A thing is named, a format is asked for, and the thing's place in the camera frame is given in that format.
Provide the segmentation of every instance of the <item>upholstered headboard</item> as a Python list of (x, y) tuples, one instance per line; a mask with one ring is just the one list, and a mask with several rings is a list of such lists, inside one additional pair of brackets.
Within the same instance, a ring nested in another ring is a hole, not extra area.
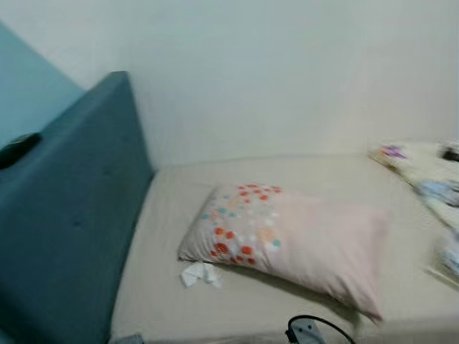
[(103, 344), (152, 178), (115, 72), (0, 171), (0, 327), (19, 343)]

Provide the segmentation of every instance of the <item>fabric pile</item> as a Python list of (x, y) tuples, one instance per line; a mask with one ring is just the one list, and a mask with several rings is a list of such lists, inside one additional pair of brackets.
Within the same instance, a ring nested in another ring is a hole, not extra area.
[(451, 229), (439, 253), (459, 278), (459, 142), (391, 142), (370, 148), (369, 156), (412, 185)]

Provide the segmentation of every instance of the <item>floral pillowcase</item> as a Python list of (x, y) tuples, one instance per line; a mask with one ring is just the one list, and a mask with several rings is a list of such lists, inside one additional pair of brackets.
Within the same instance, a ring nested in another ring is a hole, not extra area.
[(179, 257), (236, 264), (282, 277), (381, 319), (383, 211), (336, 204), (257, 183), (216, 188)]

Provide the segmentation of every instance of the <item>mattress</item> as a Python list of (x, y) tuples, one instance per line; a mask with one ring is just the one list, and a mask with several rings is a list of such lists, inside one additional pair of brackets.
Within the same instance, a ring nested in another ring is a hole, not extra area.
[(179, 275), (189, 263), (177, 249), (205, 198), (220, 183), (267, 183), (338, 201), (388, 209), (381, 304), (389, 323), (459, 314), (459, 294), (425, 272), (445, 227), (394, 173), (365, 156), (273, 158), (165, 168), (153, 180), (118, 291), (114, 338), (147, 341), (282, 333), (298, 314), (324, 317), (348, 333), (375, 324), (328, 297), (243, 267), (218, 267), (222, 288), (189, 289)]

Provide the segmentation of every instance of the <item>black object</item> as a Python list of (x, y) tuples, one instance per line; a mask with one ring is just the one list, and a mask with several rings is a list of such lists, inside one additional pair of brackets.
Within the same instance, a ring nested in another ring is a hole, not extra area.
[(16, 163), (42, 139), (39, 133), (21, 135), (0, 150), (0, 169)]
[(442, 153), (441, 156), (442, 159), (459, 162), (459, 152), (457, 152), (454, 148), (446, 148), (446, 150)]
[(297, 344), (326, 344), (326, 341), (323, 339), (314, 321), (319, 321), (320, 323), (330, 326), (343, 335), (349, 344), (355, 344), (351, 336), (341, 328), (314, 315), (297, 315), (296, 317), (292, 317), (288, 321), (288, 329), (285, 331), (288, 341)]

